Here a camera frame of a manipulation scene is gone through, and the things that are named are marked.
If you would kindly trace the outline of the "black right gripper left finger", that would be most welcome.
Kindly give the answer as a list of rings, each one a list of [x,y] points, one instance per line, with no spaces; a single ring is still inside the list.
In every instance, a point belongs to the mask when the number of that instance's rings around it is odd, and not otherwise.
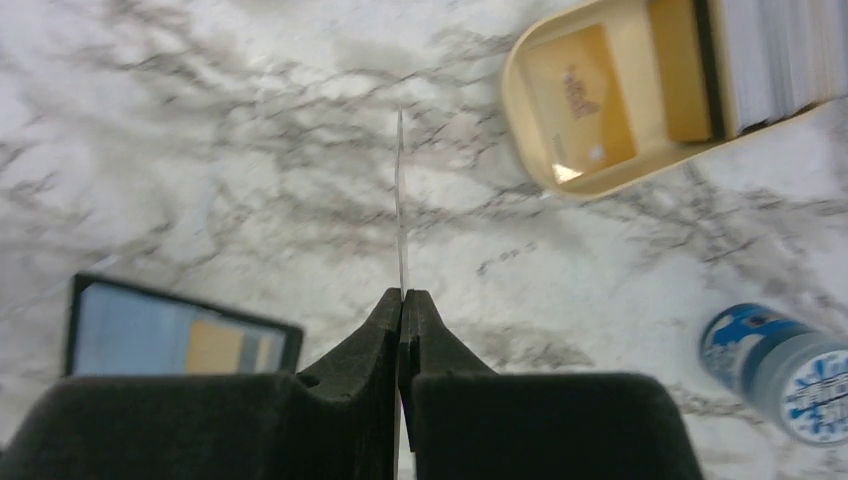
[[[1,458],[5,479],[392,479],[402,301],[299,373],[76,377]]]

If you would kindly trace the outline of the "gold credit card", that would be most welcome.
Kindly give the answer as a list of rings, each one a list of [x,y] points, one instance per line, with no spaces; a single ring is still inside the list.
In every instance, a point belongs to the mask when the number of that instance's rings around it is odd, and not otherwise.
[[[185,355],[188,374],[255,373],[275,365],[279,339],[221,322],[195,320]]]
[[[397,254],[398,254],[398,271],[399,271],[399,288],[400,297],[405,299],[407,291],[408,269],[407,269],[407,238],[404,225],[404,172],[403,172],[403,152],[404,152],[404,130],[403,130],[403,109],[397,107],[397,128],[396,128],[396,156],[394,164],[394,200],[395,200],[395,216],[396,216],[396,233],[397,233]]]

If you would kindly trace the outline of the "black leather card holder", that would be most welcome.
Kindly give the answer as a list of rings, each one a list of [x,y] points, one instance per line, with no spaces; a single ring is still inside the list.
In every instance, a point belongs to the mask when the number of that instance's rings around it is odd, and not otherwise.
[[[275,365],[263,374],[295,371],[303,330],[264,316],[93,272],[70,287],[61,374],[68,376],[176,376],[188,374],[185,355],[195,320],[221,322],[279,339]]]

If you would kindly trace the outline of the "beige oval card tray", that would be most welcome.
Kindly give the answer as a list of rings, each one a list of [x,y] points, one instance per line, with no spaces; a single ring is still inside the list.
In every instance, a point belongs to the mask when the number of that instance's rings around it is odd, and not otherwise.
[[[588,1],[529,27],[506,57],[501,100],[519,160],[543,189],[573,198],[609,195],[698,157],[744,148],[797,153],[839,118],[845,97],[739,136],[727,131],[711,1]],[[605,27],[636,155],[559,184],[531,103],[521,51],[590,25]]]

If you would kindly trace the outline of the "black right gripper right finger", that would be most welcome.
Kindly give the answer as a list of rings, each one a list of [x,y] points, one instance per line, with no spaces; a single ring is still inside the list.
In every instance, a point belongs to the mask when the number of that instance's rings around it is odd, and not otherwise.
[[[406,293],[398,387],[420,479],[698,479],[680,412],[636,373],[499,374]]]

